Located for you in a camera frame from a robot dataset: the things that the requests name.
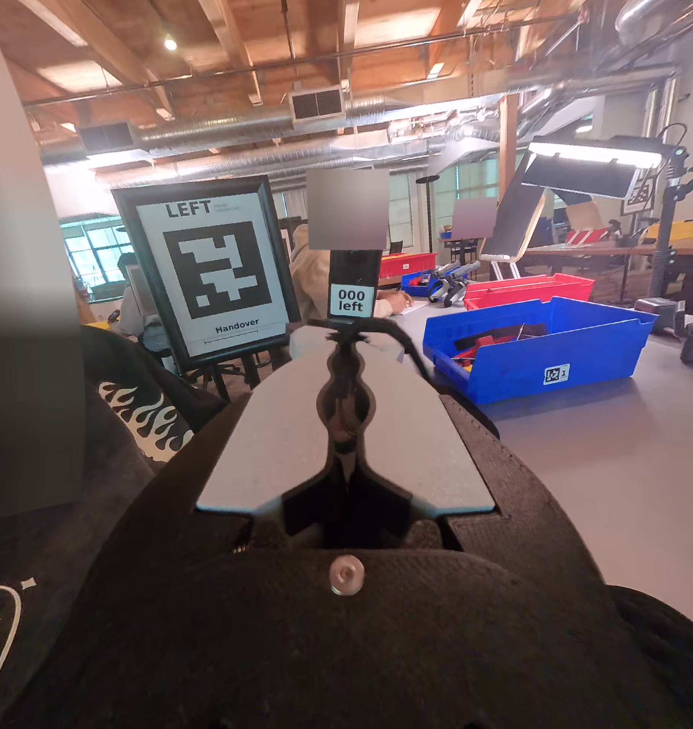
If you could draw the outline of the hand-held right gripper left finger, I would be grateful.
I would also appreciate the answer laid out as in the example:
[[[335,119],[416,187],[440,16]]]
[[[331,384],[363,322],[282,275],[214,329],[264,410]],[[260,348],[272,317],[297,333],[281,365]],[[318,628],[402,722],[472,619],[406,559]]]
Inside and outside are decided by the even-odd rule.
[[[202,512],[270,512],[331,468],[317,400],[331,380],[333,343],[292,360],[253,392],[196,501]]]

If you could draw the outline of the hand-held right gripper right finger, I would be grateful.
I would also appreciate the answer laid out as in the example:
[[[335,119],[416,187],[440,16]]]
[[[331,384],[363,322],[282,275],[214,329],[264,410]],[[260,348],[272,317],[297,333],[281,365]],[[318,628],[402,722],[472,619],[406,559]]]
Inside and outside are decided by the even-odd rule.
[[[359,345],[370,396],[367,467],[424,512],[491,512],[495,501],[437,391],[405,364]]]

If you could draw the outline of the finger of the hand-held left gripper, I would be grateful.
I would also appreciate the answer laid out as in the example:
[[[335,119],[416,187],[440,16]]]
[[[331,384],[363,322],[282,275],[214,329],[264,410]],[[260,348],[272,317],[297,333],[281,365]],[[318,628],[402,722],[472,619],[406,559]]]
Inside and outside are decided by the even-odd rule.
[[[330,327],[298,327],[290,333],[290,359],[328,361],[332,355]]]
[[[398,364],[403,364],[405,360],[405,349],[403,345],[394,337],[387,333],[367,332],[361,333],[364,337],[360,341],[360,357],[364,362],[368,361],[375,352],[379,352],[381,356]]]

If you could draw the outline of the blue plastic storage bin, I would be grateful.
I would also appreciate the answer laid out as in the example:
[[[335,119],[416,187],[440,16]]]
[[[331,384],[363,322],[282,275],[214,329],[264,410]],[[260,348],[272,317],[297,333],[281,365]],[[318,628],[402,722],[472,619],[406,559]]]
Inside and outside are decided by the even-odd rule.
[[[424,355],[477,405],[630,377],[658,315],[552,297],[433,316]]]
[[[427,298],[427,290],[432,283],[432,272],[432,270],[421,271],[415,278],[412,276],[402,276],[400,279],[401,290],[411,297]]]

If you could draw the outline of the red plastic storage bin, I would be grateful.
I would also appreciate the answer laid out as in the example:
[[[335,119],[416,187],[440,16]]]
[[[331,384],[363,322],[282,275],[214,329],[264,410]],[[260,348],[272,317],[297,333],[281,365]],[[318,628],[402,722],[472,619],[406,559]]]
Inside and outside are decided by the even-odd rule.
[[[467,287],[463,305],[467,311],[477,311],[533,300],[547,303],[554,297],[587,302],[594,286],[594,279],[562,273],[478,282]]]
[[[389,254],[380,262],[379,278],[395,278],[412,276],[415,278],[421,271],[433,270],[437,253]]]

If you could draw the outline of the black disc floor stand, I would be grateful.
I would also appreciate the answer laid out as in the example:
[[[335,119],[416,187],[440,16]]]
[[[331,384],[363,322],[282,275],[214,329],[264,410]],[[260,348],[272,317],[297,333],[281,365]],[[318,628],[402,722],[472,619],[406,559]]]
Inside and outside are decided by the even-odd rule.
[[[428,174],[416,179],[416,184],[424,188],[426,217],[427,217],[427,241],[428,251],[433,253],[433,205],[432,205],[432,189],[433,183],[439,180],[438,174]]]

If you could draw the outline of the black panel with pale edge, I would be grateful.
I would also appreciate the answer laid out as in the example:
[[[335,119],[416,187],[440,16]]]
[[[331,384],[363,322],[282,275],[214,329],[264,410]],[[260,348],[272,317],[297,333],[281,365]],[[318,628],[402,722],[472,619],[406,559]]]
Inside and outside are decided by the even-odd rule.
[[[527,250],[545,202],[545,187],[524,185],[515,177],[498,205],[492,235],[479,246],[479,261],[516,264]]]

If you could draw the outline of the white ceiling vent grille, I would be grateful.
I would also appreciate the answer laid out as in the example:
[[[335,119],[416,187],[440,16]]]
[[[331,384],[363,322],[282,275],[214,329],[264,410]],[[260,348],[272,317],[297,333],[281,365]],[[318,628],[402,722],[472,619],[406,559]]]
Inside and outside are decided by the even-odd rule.
[[[313,90],[294,90],[287,95],[294,124],[342,119],[346,116],[340,85]]]

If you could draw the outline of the black framed marker sign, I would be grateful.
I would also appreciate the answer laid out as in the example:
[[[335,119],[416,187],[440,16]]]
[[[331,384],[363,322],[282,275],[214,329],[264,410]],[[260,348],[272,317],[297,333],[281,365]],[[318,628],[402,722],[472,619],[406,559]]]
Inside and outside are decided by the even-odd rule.
[[[150,287],[178,371],[240,360],[260,383],[255,356],[289,361],[301,317],[268,177],[115,189],[113,197]]]

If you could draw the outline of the studio light panel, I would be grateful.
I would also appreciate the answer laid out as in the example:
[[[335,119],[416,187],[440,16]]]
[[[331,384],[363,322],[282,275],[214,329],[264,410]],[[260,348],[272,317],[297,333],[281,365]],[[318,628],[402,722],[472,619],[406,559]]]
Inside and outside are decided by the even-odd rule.
[[[655,137],[614,136],[572,142],[538,138],[528,152],[523,185],[629,200],[641,177],[687,150]]]

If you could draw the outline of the black light stand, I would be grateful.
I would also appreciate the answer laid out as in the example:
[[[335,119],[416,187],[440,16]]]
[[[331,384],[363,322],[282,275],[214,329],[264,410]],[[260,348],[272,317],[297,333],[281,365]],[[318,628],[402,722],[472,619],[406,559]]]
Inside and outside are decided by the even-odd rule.
[[[665,141],[666,132],[670,129],[681,128],[679,142],[670,144]],[[661,145],[661,170],[665,170],[665,188],[662,194],[661,217],[659,230],[652,256],[652,276],[649,285],[648,296],[651,298],[665,297],[665,274],[666,268],[670,265],[672,258],[670,246],[670,234],[676,204],[685,199],[693,191],[693,178],[683,183],[682,178],[689,172],[693,173],[693,166],[687,167],[688,151],[682,144],[688,127],[686,123],[674,122],[665,125],[657,135]]]

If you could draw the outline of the yellow plastic storage bin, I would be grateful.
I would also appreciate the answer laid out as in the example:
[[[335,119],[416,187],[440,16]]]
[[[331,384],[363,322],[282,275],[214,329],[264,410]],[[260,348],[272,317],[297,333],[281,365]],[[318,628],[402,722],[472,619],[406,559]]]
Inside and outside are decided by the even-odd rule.
[[[641,249],[653,252],[660,235],[660,224],[652,224],[644,232]],[[670,229],[670,248],[679,256],[693,255],[693,219],[675,221]]]

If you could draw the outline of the silver ventilation duct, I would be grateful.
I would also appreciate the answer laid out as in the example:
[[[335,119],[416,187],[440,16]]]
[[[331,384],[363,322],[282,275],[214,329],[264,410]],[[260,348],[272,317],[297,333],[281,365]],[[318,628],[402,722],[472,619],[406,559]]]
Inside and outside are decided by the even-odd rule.
[[[369,126],[444,111],[472,111],[494,100],[495,96],[483,96],[413,102],[397,99],[396,96],[374,94],[346,100],[342,114],[316,114],[304,120],[295,120],[291,108],[280,105],[202,120],[179,120],[148,129],[137,128],[130,123],[96,125],[80,128],[69,139],[39,141],[37,145],[44,166],[60,166],[130,152],[133,153],[133,159],[156,159],[338,128]]]

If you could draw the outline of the wooden support post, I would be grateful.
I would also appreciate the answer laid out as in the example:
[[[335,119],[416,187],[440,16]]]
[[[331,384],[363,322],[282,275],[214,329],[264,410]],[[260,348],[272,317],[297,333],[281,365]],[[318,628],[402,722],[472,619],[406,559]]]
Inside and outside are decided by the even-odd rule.
[[[515,174],[518,106],[518,94],[505,95],[499,103],[499,201],[506,195]]]

